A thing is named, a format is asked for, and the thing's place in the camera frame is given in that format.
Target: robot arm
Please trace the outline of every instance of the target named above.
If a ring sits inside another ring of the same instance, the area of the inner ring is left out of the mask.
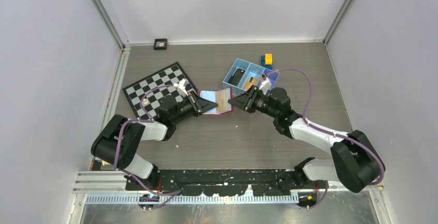
[[[141,140],[168,140],[175,132],[178,122],[190,116],[198,117],[217,107],[217,103],[199,97],[195,91],[186,91],[185,85],[185,80],[176,84],[178,92],[183,96],[182,102],[177,103],[172,95],[160,99],[157,121],[140,122],[128,120],[121,115],[114,115],[91,146],[91,154],[114,164],[118,135],[126,123],[117,168],[137,175],[146,180],[145,183],[149,185],[156,184],[158,168],[136,153],[139,142]]]
[[[308,158],[295,170],[301,171],[309,180],[339,181],[352,192],[359,192],[380,175],[379,164],[367,152],[350,141],[336,135],[328,135],[318,128],[333,134],[348,136],[377,155],[368,138],[361,131],[339,132],[307,121],[290,106],[290,98],[283,88],[273,88],[268,95],[265,89],[252,86],[246,93],[228,102],[248,113],[256,110],[274,118],[276,130],[291,139],[299,139],[322,149],[333,159]]]

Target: book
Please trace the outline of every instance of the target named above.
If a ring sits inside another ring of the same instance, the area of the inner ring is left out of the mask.
[[[234,107],[228,103],[228,100],[232,98],[231,87],[220,91],[200,91],[199,96],[218,104],[218,107],[204,112],[203,115],[220,115],[234,110]]]

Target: checkered board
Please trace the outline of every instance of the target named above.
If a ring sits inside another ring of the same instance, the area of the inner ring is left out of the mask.
[[[145,93],[157,86],[173,85],[183,78],[187,79],[188,81],[185,87],[187,91],[191,89],[194,89],[196,92],[198,91],[193,82],[182,69],[181,65],[176,62],[123,88],[123,92],[128,99],[128,102],[132,110],[134,111],[135,116],[140,117],[141,119],[148,119],[146,113],[140,108],[140,100],[145,95]],[[175,96],[177,102],[182,101],[182,96],[178,93],[176,87],[163,87],[155,90],[153,93],[148,94],[147,99],[149,100],[149,104],[145,105],[145,109],[154,118],[157,116],[155,109],[160,106],[158,100],[168,94]]]

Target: gray floor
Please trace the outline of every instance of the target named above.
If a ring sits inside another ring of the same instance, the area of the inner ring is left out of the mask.
[[[219,90],[236,58],[259,64],[265,53],[273,54],[275,69],[295,67],[309,74],[314,84],[310,120],[336,130],[351,130],[322,43],[170,45],[166,51],[134,46],[122,87],[178,61],[199,90]],[[301,113],[309,93],[305,77],[283,72],[276,86],[287,90],[292,108]],[[116,113],[135,118],[122,92]],[[264,114],[239,109],[220,116],[191,117],[178,124],[170,140],[142,141],[137,153],[166,169],[293,168],[307,157],[329,157],[305,142],[279,135],[272,121]]]

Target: yellow block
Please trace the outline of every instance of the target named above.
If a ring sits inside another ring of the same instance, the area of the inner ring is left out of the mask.
[[[264,55],[264,64],[265,65],[272,65],[272,54],[265,54]]]

